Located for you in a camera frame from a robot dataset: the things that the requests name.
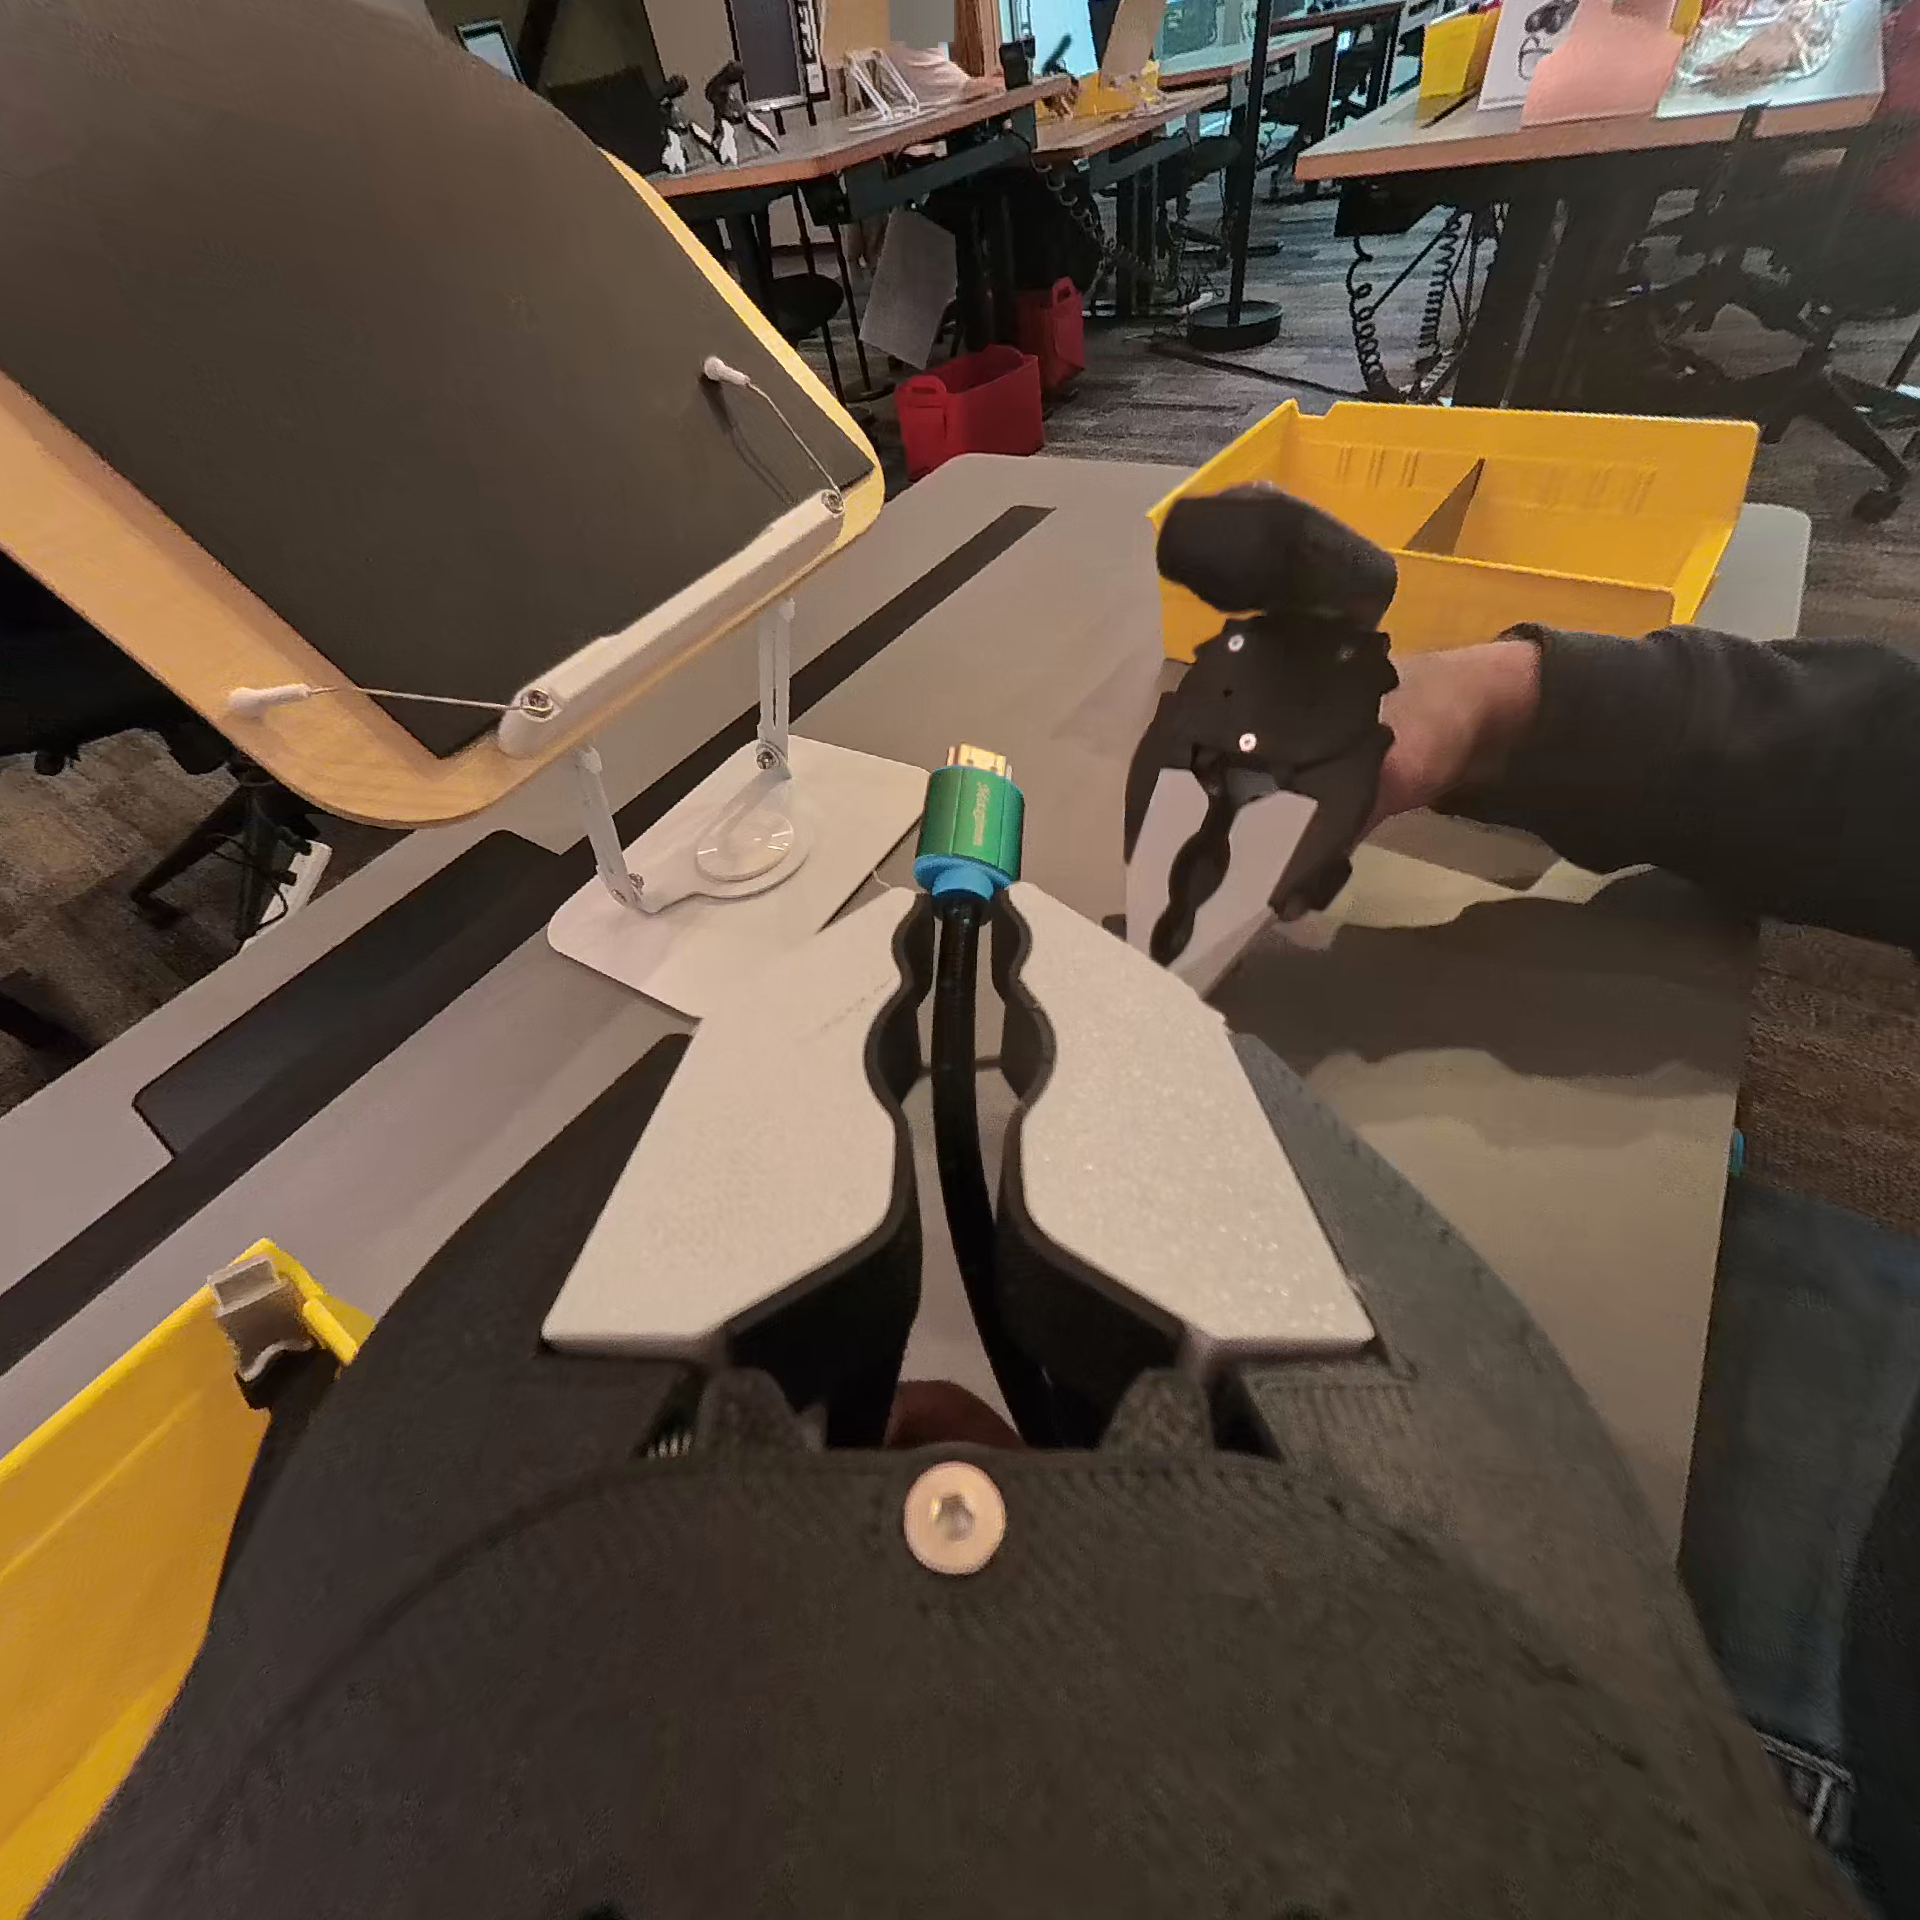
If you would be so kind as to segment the large red bin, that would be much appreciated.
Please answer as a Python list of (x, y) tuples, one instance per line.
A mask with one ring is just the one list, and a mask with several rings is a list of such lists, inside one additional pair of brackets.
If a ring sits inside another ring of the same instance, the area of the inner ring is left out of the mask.
[(1033, 454), (1044, 446), (1040, 359), (994, 341), (892, 385), (906, 481), (953, 454)]

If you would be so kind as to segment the white power strip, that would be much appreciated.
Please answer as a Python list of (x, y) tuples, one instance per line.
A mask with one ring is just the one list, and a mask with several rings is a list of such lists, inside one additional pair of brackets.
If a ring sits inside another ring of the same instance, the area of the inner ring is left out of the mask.
[(287, 848), (287, 862), (269, 870), (269, 898), (265, 907), (254, 919), (254, 929), (242, 936), (242, 949), (255, 945), (265, 929), (277, 929), (281, 923), (292, 923), (294, 913), (311, 907), (311, 898), (316, 892), (322, 873), (333, 865), (333, 845), (328, 839), (300, 839)]

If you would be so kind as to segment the person's blue jeans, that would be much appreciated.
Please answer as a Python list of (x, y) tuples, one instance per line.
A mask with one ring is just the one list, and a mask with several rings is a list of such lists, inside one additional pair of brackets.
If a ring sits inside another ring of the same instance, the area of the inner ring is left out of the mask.
[(1676, 1566), (1876, 1915), (1920, 1908), (1920, 1254), (1732, 1176)]

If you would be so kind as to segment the small red bin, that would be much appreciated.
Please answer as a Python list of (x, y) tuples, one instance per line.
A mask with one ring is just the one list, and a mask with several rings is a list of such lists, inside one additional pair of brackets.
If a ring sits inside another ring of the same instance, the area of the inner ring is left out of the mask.
[(1036, 359), (1040, 396), (1059, 399), (1090, 372), (1084, 290), (1059, 276), (1036, 290), (1019, 290), (1019, 347)]

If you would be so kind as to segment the long wooden desk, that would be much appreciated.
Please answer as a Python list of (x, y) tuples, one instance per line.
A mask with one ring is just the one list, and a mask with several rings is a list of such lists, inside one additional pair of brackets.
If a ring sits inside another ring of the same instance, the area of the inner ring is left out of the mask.
[(902, 118), (873, 118), (873, 123), (850, 123), (850, 118), (830, 118), (830, 123), (810, 123), (788, 139), (774, 144), (774, 152), (757, 152), (739, 156), (734, 166), (709, 161), (709, 166), (687, 166), (682, 176), (676, 170), (657, 170), (647, 176), (647, 187), (672, 201), (672, 206), (687, 206), (687, 201), (712, 201), (728, 191), (770, 191), (774, 201), (793, 187), (810, 182), (837, 182), (867, 161), (887, 161), (902, 156), (914, 147), (931, 147), (974, 126), (1019, 126), (1019, 123), (1036, 123), (1036, 108), (1051, 100), (1069, 100), (1077, 90), (1072, 76), (1040, 76), (1033, 87), (1019, 90), (990, 90), (974, 100), (953, 100), (939, 108), (916, 108)]

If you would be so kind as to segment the white tablet stand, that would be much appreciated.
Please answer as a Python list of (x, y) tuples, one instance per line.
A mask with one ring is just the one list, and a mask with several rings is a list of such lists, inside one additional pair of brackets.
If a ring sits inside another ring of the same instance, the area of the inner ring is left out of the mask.
[[(476, 713), (496, 721), (509, 762), (553, 765), (559, 757), (593, 877), (553, 913), (545, 945), (695, 1022), (820, 929), (920, 814), (916, 765), (793, 730), (793, 581), (850, 532), (857, 484), (830, 475), (758, 374), (724, 351), (667, 355), (661, 399), (687, 399), (695, 416), (734, 430), (750, 465), (757, 441), (734, 412), (735, 396), (757, 399), (750, 424), (774, 416), (793, 437), (810, 484), (770, 481), (779, 507), (750, 535), (511, 693), (357, 686), (339, 667), (223, 693), (223, 713), (239, 721), (341, 700)], [(600, 730), (735, 630), (750, 630), (757, 646), (750, 744), (724, 757), (687, 800), (627, 834), (612, 824)]]

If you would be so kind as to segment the light wooden desk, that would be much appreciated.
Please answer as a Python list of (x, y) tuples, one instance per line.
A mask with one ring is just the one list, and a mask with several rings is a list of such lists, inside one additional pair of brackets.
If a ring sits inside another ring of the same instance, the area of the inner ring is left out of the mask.
[[(1787, 81), (1756, 95), (1762, 139), (1787, 134), (1847, 134), (1874, 118), (1882, 100), (1882, 4), (1847, 0), (1837, 8), (1833, 51), (1806, 81)], [(1307, 147), (1294, 166), (1298, 182), (1383, 182), (1419, 170), (1471, 170), (1551, 156), (1613, 156), (1613, 152), (1669, 152), (1733, 139), (1751, 100), (1688, 90), (1655, 114), (1526, 123), (1521, 108), (1464, 105), (1419, 123), (1417, 100), (1388, 100), (1324, 144)]]

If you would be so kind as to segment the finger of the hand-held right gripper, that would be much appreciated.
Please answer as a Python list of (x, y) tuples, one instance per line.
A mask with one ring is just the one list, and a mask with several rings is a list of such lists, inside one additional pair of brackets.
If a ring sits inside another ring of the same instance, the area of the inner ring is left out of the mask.
[(1208, 997), (1247, 949), (1281, 919), (1281, 898), (1310, 870), (1322, 808), (1271, 787), (1247, 801), (1192, 787), (1196, 819), (1168, 857), (1168, 973)]
[(1192, 768), (1161, 768), (1124, 857), (1124, 939), (1166, 967), (1196, 967), (1208, 904), (1212, 791)]

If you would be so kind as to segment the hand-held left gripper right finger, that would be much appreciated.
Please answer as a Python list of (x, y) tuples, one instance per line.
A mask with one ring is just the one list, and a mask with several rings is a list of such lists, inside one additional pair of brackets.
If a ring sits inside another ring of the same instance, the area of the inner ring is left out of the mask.
[(1053, 1376), (1373, 1344), (1215, 1005), (1027, 877), (1000, 898), (994, 984), (1003, 1309)]

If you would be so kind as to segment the yellow plastic bin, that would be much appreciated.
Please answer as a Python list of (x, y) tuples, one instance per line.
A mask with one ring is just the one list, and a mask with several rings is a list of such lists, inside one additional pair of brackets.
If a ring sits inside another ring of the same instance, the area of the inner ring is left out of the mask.
[(1395, 562), (1395, 655), (1505, 626), (1642, 635), (1694, 620), (1733, 535), (1756, 424), (1281, 399), (1152, 507), (1280, 484)]
[(33, 1908), (175, 1706), (265, 1443), (372, 1325), (255, 1241), (5, 1454), (5, 1915)]

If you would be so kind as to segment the grey flat panel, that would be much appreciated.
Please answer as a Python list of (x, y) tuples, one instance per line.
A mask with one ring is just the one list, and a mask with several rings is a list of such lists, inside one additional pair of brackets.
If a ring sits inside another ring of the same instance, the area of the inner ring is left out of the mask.
[(906, 372), (927, 372), (947, 309), (959, 294), (953, 233), (920, 209), (892, 209), (869, 267), (861, 341)]

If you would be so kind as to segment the person's right forearm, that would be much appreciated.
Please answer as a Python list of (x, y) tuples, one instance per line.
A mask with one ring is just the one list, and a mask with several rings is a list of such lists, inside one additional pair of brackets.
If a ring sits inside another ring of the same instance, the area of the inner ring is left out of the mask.
[(1762, 923), (1920, 945), (1920, 667), (1882, 641), (1521, 626), (1530, 721), (1446, 808), (1581, 870), (1659, 865)]

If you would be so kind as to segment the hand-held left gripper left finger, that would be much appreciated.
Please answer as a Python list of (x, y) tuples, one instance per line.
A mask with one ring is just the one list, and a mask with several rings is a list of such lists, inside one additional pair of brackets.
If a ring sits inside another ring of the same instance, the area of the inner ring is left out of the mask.
[(920, 892), (887, 889), (687, 1036), (543, 1338), (712, 1363), (916, 1219)]

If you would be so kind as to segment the small grey monitor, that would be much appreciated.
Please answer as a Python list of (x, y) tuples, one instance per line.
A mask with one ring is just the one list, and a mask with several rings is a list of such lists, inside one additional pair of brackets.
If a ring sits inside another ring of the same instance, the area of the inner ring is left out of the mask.
[(728, 0), (739, 95), (750, 108), (804, 108), (804, 26), (793, 0)]

